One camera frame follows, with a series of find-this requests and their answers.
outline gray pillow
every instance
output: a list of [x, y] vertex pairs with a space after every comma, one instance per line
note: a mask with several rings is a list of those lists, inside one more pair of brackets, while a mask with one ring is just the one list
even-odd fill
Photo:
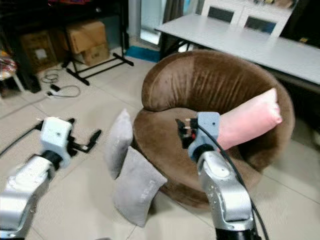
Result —
[[124, 109], [115, 119], [107, 136], [104, 149], [104, 160], [113, 179], [116, 179], [121, 171], [133, 137], [130, 116]]
[[128, 221], [144, 227], [151, 201], [166, 182], [167, 179], [130, 146], [116, 180], [114, 206]]

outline brown armchair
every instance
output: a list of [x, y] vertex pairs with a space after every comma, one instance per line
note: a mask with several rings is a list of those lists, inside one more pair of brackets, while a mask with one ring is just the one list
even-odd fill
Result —
[[168, 179], [161, 190], [180, 203], [207, 208], [196, 164], [182, 149], [175, 119], [202, 111], [223, 114], [271, 88], [277, 90], [283, 122], [228, 150], [249, 190], [290, 140], [295, 118], [284, 87], [261, 67], [216, 51], [177, 53], [155, 65], [145, 77], [143, 109], [133, 128], [135, 147]]

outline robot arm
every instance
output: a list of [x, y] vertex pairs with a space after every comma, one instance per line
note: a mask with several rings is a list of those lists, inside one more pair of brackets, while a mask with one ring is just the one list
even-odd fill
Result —
[[75, 143], [71, 136], [74, 119], [55, 117], [44, 120], [41, 129], [41, 155], [33, 155], [8, 179], [0, 195], [0, 239], [24, 239], [32, 225], [40, 198], [59, 168], [66, 168], [78, 151], [88, 153], [96, 144], [101, 130], [87, 145]]
[[217, 152], [217, 146], [200, 128], [218, 138], [217, 112], [199, 112], [187, 119], [190, 126], [176, 120], [182, 147], [196, 162], [202, 189], [209, 201], [218, 240], [253, 240], [254, 216], [250, 196], [238, 181], [231, 165]]

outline electrical cable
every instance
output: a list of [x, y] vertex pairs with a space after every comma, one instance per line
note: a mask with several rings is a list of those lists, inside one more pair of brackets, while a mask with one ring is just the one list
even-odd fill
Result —
[[61, 69], [49, 69], [44, 72], [44, 76], [41, 78], [41, 82], [46, 83], [46, 84], [53, 84], [59, 81], [59, 75], [58, 72], [63, 70]]
[[48, 98], [48, 96], [44, 96], [43, 98], [40, 98], [39, 100], [36, 100], [36, 101], [33, 101], [33, 102], [29, 102], [28, 104], [23, 105], [23, 106], [19, 107], [18, 109], [13, 110], [13, 111], [11, 111], [11, 112], [9, 112], [9, 113], [1, 116], [1, 117], [0, 117], [0, 120], [6, 118], [6, 117], [8, 117], [8, 116], [10, 116], [10, 115], [12, 115], [12, 114], [14, 114], [14, 113], [16, 113], [16, 112], [19, 112], [21, 109], [24, 109], [25, 107], [28, 107], [28, 106], [30, 106], [30, 105], [32, 105], [32, 104], [39, 103], [39, 102], [41, 102], [41, 101], [43, 101], [43, 100], [45, 100], [45, 99], [47, 99], [47, 98]]
[[53, 94], [51, 91], [48, 91], [46, 94], [48, 96], [54, 96], [54, 97], [60, 97], [60, 98], [76, 98], [81, 94], [80, 88], [76, 85], [62, 86], [59, 91], [61, 91], [63, 89], [68, 89], [68, 88], [76, 88], [78, 90], [77, 94], [75, 94], [75, 95], [58, 95], [58, 94]]
[[15, 145], [17, 142], [19, 142], [21, 139], [23, 139], [25, 136], [27, 136], [29, 133], [31, 133], [36, 127], [30, 128], [28, 131], [26, 131], [24, 134], [22, 134], [20, 137], [18, 137], [16, 140], [14, 140], [12, 143], [10, 143], [4, 150], [0, 152], [0, 158], [3, 154], [5, 154], [10, 148], [12, 148], [13, 145]]
[[[237, 178], [238, 178], [238, 181], [240, 182], [241, 185], [243, 185], [243, 187], [247, 190], [247, 187], [245, 185], [245, 182], [244, 180], [242, 179], [238, 169], [236, 168], [235, 164], [232, 162], [232, 160], [230, 159], [230, 157], [228, 156], [228, 154], [226, 153], [226, 151], [220, 146], [220, 144], [217, 142], [217, 140], [207, 131], [205, 130], [202, 126], [198, 125], [199, 129], [202, 130], [212, 141], [213, 143], [219, 148], [220, 152], [221, 152], [221, 155], [229, 162], [229, 164], [231, 165], [231, 167], [233, 168]], [[270, 240], [269, 239], [269, 235], [268, 235], [268, 232], [267, 232], [267, 229], [266, 229], [266, 226], [265, 226], [265, 223], [255, 205], [255, 203], [253, 202], [253, 200], [251, 199], [250, 197], [250, 200], [251, 200], [251, 205], [252, 205], [252, 209], [253, 211], [255, 212], [259, 222], [260, 222], [260, 225], [261, 225], [261, 228], [262, 228], [262, 231], [263, 231], [263, 234], [264, 234], [264, 238], [265, 240]]]

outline pink pillow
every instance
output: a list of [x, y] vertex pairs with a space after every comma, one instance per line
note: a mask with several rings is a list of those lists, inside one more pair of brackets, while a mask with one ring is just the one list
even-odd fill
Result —
[[218, 143], [227, 150], [265, 134], [281, 122], [277, 91], [272, 88], [220, 117]]

